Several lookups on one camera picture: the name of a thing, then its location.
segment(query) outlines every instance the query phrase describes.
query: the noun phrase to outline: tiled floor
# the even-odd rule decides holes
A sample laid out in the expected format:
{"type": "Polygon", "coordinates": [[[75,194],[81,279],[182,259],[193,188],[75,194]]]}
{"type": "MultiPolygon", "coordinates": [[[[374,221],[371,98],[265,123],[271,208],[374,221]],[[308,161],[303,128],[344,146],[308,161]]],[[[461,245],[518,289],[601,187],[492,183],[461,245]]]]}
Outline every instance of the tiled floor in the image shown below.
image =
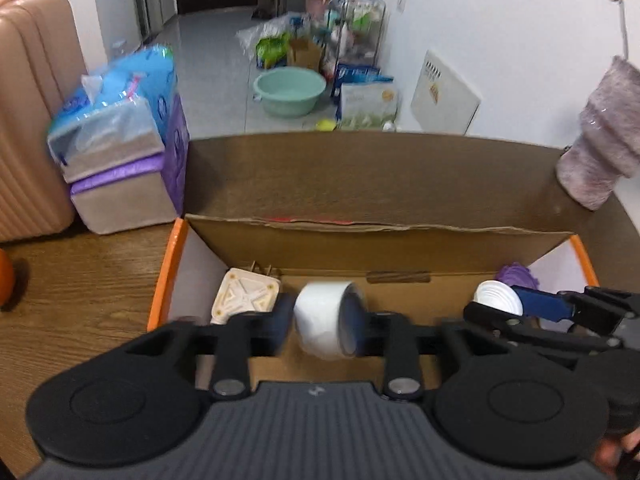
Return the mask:
{"type": "Polygon", "coordinates": [[[179,16],[156,39],[174,48],[178,89],[192,139],[311,130],[320,119],[335,115],[327,96],[310,115],[297,119],[268,116],[254,101],[253,84],[260,71],[236,38],[238,30],[261,23],[251,14],[251,9],[239,9],[179,16]]]}

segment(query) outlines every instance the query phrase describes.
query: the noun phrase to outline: purple tissue package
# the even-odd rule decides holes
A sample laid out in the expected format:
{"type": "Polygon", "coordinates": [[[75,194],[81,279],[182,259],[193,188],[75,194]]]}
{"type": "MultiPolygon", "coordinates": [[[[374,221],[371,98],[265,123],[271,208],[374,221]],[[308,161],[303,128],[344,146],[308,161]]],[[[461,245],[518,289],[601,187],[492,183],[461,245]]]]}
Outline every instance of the purple tissue package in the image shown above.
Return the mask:
{"type": "Polygon", "coordinates": [[[75,182],[73,201],[94,233],[110,234],[169,223],[182,214],[189,132],[178,94],[174,97],[164,152],[75,182]]]}

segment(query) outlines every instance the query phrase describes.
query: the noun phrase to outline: hand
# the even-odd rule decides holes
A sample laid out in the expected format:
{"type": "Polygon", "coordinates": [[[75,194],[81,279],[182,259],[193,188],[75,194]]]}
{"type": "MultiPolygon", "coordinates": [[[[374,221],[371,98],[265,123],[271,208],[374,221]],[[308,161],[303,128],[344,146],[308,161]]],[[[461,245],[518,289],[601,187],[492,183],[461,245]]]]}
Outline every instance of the hand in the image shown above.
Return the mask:
{"type": "Polygon", "coordinates": [[[598,449],[593,455],[593,463],[611,479],[616,479],[616,468],[620,463],[623,452],[630,453],[640,444],[640,429],[616,440],[613,438],[603,438],[598,449]]]}

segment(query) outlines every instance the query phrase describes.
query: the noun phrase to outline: white cylindrical object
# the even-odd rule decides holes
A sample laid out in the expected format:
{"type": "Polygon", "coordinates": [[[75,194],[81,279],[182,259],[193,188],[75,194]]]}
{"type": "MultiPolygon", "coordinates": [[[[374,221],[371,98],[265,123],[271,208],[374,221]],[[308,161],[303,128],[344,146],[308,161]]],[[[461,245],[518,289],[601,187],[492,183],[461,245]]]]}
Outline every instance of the white cylindrical object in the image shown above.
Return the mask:
{"type": "Polygon", "coordinates": [[[315,282],[305,286],[294,309],[303,349],[326,360],[353,356],[356,327],[349,322],[353,316],[346,312],[348,308],[364,310],[362,295],[353,283],[315,282]]]}
{"type": "Polygon", "coordinates": [[[523,313],[520,298],[509,285],[503,282],[491,280],[480,283],[474,301],[514,316],[522,316],[523,313]]]}

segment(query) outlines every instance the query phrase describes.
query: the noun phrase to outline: orange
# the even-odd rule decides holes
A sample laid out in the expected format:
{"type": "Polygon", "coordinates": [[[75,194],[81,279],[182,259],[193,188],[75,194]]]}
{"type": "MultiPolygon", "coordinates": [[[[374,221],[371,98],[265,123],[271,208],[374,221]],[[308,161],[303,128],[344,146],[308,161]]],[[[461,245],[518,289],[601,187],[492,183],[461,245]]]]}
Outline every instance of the orange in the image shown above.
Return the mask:
{"type": "Polygon", "coordinates": [[[9,256],[0,249],[0,306],[4,305],[11,297],[15,285],[14,266],[9,256]]]}

